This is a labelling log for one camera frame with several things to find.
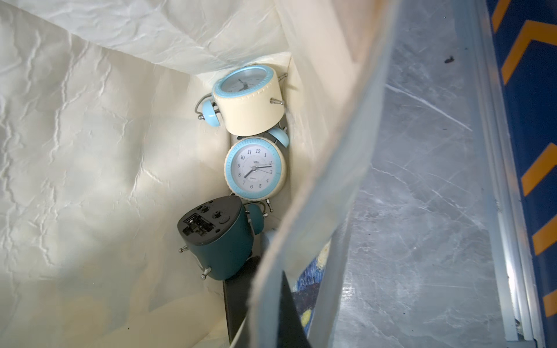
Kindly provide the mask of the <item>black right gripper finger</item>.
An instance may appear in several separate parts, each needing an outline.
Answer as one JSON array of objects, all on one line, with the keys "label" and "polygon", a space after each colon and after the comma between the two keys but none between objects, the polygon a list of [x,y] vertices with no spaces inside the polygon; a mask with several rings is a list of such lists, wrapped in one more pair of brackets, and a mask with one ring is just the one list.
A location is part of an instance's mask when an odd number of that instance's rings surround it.
[{"label": "black right gripper finger", "polygon": [[281,297],[278,318],[278,348],[311,348],[298,317],[294,299],[285,273],[281,280]]}]

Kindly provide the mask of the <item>black twin-bell alarm clock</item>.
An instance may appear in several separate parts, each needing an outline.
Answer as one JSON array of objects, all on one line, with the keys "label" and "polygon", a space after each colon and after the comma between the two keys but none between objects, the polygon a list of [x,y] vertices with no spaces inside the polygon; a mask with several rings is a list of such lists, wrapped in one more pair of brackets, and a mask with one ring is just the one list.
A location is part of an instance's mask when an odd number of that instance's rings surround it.
[{"label": "black twin-bell alarm clock", "polygon": [[249,258],[235,275],[223,282],[226,326],[230,343],[233,342],[246,317],[252,279],[257,273],[260,261],[260,256]]}]

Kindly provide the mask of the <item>dark teal triangular clock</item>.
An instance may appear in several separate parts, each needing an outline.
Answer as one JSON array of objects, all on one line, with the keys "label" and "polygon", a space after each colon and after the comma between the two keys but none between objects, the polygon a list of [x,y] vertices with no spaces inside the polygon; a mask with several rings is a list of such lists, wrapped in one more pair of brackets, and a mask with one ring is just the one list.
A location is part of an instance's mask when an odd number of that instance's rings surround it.
[{"label": "dark teal triangular clock", "polygon": [[255,236],[263,232],[268,213],[256,203],[235,195],[202,203],[177,223],[185,242],[179,251],[191,252],[202,271],[201,279],[231,278],[252,255]]}]

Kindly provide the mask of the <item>cream blue-rim alarm clock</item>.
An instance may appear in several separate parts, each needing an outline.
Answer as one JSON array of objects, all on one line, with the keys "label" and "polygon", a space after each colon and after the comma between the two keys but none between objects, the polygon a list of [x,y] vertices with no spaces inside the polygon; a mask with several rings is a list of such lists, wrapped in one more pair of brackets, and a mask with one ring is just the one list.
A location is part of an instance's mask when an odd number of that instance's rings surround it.
[{"label": "cream blue-rim alarm clock", "polygon": [[279,127],[236,142],[223,167],[232,194],[248,202],[263,202],[272,211],[271,198],[282,190],[287,179],[287,161],[282,150],[289,145],[287,132]]}]

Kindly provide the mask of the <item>light blue round clock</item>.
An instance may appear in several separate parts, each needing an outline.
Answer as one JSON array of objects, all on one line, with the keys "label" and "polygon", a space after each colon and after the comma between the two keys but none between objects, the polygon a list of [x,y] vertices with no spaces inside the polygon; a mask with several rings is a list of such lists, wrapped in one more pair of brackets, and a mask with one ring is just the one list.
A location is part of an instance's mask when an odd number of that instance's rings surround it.
[{"label": "light blue round clock", "polygon": [[235,136],[264,133],[279,124],[286,112],[281,82],[287,77],[268,65],[240,68],[216,82],[194,112],[209,126],[225,126]]}]

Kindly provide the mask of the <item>cream canvas bag blue print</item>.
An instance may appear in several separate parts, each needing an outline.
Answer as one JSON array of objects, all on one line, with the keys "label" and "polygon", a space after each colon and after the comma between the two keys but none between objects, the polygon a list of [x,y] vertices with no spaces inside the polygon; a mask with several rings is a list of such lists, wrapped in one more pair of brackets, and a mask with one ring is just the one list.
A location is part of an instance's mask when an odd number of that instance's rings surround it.
[{"label": "cream canvas bag blue print", "polygon": [[401,1],[3,1],[1,346],[224,347],[223,292],[178,219],[229,193],[232,133],[195,104],[271,65],[287,181],[242,336],[279,342],[281,280],[343,224],[374,153]]}]

